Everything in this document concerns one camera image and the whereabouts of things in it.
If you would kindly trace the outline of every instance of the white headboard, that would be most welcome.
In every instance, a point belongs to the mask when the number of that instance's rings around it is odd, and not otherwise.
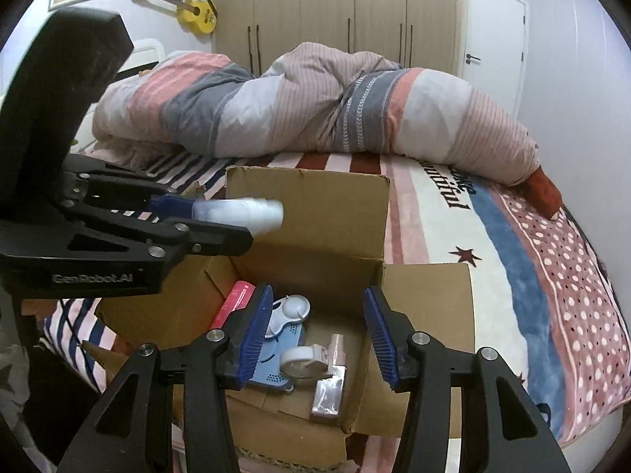
[[[119,69],[119,75],[123,77],[135,76],[138,70],[150,69],[154,64],[165,58],[164,46],[156,39],[141,39],[134,42],[134,51],[131,52],[129,58],[125,61],[122,67]],[[94,117],[94,110],[97,106],[95,104],[90,105],[90,109],[86,113],[81,126],[77,130],[75,135],[75,143],[71,148],[71,153],[78,153],[81,149],[94,142],[94,136],[92,135],[92,118]]]

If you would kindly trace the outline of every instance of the open cardboard box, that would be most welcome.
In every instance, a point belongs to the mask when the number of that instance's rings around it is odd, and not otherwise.
[[[407,394],[381,379],[367,335],[362,296],[380,285],[397,311],[446,346],[473,351],[473,303],[464,264],[384,265],[389,180],[374,175],[238,167],[227,174],[226,197],[278,199],[285,207],[279,231],[257,237],[238,258],[189,256],[152,296],[103,300],[97,315],[134,346],[184,346],[206,332],[239,279],[269,282],[275,298],[306,296],[307,344],[345,337],[347,360],[342,417],[333,425],[309,420],[314,383],[291,394],[260,388],[229,391],[228,412],[236,446],[303,466],[326,468],[346,458],[345,437],[357,432],[401,435]],[[92,350],[113,375],[122,360]],[[182,390],[174,391],[182,423]],[[452,390],[451,437],[460,436],[460,397]]]

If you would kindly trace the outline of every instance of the closet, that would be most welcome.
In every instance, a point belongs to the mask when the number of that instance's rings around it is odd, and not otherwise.
[[[455,72],[461,0],[214,0],[215,51],[264,73],[305,41]]]

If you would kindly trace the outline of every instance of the yellow guitar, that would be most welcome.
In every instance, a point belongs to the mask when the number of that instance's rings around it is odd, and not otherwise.
[[[193,33],[209,34],[217,24],[217,10],[204,0],[163,0],[177,7],[177,20],[190,27]]]

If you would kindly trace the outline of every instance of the bed sheet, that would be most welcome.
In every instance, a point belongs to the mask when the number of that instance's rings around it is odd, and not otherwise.
[[[208,159],[182,151],[148,170],[178,192],[198,181],[209,199],[225,197],[226,168],[243,164],[388,176],[386,262],[469,265],[476,348],[497,349],[535,403],[550,406],[551,428],[561,446],[628,401],[627,327],[602,263],[566,211],[547,221],[513,190],[398,156],[279,153]],[[157,221],[148,212],[127,215]],[[91,372],[91,382],[103,389],[100,366],[89,357],[86,365],[69,329],[60,325],[65,310],[80,339],[112,347],[114,334],[94,318],[96,303],[67,301],[48,319],[45,332],[71,365],[88,378]],[[377,449],[386,450],[378,454],[379,470],[389,471],[396,441],[381,439]]]

